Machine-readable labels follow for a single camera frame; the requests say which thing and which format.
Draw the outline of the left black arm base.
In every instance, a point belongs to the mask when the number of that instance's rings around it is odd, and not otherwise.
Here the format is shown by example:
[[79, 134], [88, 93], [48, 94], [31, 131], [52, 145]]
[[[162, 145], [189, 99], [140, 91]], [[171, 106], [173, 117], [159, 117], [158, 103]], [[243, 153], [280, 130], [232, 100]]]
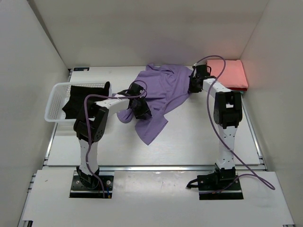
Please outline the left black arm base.
[[74, 171], [70, 187], [70, 198], [111, 199], [113, 196], [114, 172], [101, 172], [99, 175], [104, 189], [98, 179], [88, 183]]

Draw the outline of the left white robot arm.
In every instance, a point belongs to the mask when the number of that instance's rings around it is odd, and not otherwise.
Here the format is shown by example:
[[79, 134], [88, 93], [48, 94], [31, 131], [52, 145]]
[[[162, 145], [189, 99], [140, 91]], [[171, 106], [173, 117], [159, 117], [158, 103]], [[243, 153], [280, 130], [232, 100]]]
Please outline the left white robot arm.
[[136, 80], [128, 89], [114, 96], [91, 94], [85, 97], [73, 129], [81, 147], [81, 164], [77, 167], [77, 173], [88, 188], [94, 188], [101, 182], [97, 148], [105, 133], [108, 118], [128, 109], [132, 110], [137, 120], [152, 117], [145, 101], [147, 88], [145, 82]]

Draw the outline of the purple t shirt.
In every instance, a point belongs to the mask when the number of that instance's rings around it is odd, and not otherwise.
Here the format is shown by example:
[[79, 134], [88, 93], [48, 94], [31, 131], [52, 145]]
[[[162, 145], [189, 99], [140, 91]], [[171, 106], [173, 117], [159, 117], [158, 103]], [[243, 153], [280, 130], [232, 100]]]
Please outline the purple t shirt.
[[168, 123], [165, 114], [183, 104], [189, 97], [189, 76], [192, 70], [182, 65], [148, 64], [136, 81], [147, 84], [146, 102], [151, 110], [151, 118], [138, 120], [135, 130], [139, 138], [150, 145]]

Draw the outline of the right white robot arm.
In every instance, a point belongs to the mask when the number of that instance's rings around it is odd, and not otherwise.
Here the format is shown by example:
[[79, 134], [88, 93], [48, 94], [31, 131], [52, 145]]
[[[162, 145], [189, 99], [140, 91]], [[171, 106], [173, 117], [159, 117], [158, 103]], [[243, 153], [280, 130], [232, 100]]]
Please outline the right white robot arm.
[[201, 184], [224, 189], [236, 178], [234, 163], [235, 134], [242, 121], [241, 95], [232, 91], [210, 75], [210, 67], [206, 64], [193, 66], [189, 76], [188, 93], [207, 92], [214, 98], [214, 112], [209, 115], [212, 126], [217, 125], [219, 136], [219, 156], [215, 163], [215, 171], [201, 176]]

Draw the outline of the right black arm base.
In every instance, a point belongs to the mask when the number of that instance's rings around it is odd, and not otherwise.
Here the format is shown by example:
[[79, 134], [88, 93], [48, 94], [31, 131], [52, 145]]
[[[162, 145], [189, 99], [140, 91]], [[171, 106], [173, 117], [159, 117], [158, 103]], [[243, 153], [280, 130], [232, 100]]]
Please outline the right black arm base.
[[235, 167], [219, 168], [213, 172], [198, 175], [186, 185], [186, 189], [197, 188], [200, 200], [243, 200], [244, 196]]

